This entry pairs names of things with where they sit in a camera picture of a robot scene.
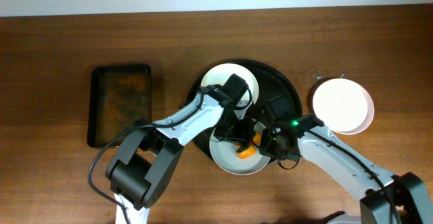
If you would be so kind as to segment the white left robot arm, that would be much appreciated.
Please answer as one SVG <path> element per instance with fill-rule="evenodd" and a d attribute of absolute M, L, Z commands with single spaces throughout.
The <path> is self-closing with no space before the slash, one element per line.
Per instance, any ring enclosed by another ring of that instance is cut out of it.
<path fill-rule="evenodd" d="M 106 178 L 114 192 L 119 223 L 146 223 L 148 212 L 168 186 L 185 146 L 209 128 L 230 129 L 257 100 L 242 85 L 200 87 L 184 108 L 156 122 L 136 122 L 121 141 Z"/>

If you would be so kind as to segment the pink plate with ketchup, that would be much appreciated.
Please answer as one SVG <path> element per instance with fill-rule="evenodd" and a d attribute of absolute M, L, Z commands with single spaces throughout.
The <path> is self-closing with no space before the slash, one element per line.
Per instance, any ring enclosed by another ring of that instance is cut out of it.
<path fill-rule="evenodd" d="M 333 132 L 354 135 L 373 122 L 372 97 L 360 84 L 349 79 L 330 79 L 313 93 L 313 112 Z"/>

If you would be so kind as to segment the cream plate with ketchup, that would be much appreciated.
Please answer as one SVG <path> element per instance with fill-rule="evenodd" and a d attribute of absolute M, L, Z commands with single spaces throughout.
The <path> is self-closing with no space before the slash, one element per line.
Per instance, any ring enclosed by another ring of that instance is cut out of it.
<path fill-rule="evenodd" d="M 250 102 L 249 93 L 245 92 L 245 94 L 242 96 L 241 100 L 237 104 L 237 106 L 245 106 L 246 103 L 248 102 L 247 108 L 244 108 L 242 110 L 236 110 L 234 112 L 239 119 L 242 119 L 247 114 L 247 110 L 251 109 L 253 104 L 257 102 L 258 95 L 259 95 L 258 81 L 256 77 L 247 68 L 232 63 L 217 65 L 211 68 L 204 75 L 200 85 L 202 87 L 205 87 L 207 85 L 215 85 L 215 84 L 224 85 L 232 74 L 236 74 L 240 76 L 242 79 L 244 79 L 248 84 L 248 88 L 252 94 L 251 102 Z"/>

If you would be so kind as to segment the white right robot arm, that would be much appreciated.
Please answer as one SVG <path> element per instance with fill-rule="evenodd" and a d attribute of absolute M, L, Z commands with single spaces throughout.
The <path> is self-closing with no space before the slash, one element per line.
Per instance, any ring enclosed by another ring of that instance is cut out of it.
<path fill-rule="evenodd" d="M 359 203 L 360 215 L 344 211 L 324 223 L 431 223 L 432 200 L 411 172 L 398 176 L 346 145 L 312 114 L 297 119 L 268 116 L 260 153 L 278 160 L 303 158 L 317 165 Z"/>

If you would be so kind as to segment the orange green sponge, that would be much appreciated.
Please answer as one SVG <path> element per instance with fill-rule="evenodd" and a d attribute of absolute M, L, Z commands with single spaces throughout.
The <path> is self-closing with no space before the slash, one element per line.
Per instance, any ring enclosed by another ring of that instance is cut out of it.
<path fill-rule="evenodd" d="M 261 134 L 255 133 L 248 141 L 243 143 L 236 143 L 236 154 L 240 159 L 247 159 L 253 156 L 260 148 Z"/>

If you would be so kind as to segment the white plate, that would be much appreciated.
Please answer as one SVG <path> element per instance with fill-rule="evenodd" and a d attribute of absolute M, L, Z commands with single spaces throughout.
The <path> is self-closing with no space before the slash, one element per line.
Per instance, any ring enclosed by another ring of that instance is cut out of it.
<path fill-rule="evenodd" d="M 253 119 L 253 134 L 260 133 L 262 135 L 265 129 L 264 124 L 255 118 Z M 235 144 L 243 142 L 219 141 L 214 137 L 213 133 L 214 130 L 209 137 L 210 155 L 216 164 L 228 173 L 234 175 L 251 175 L 262 170 L 271 161 L 270 157 L 260 154 L 259 149 L 253 156 L 247 159 L 240 159 L 237 157 L 237 146 Z"/>

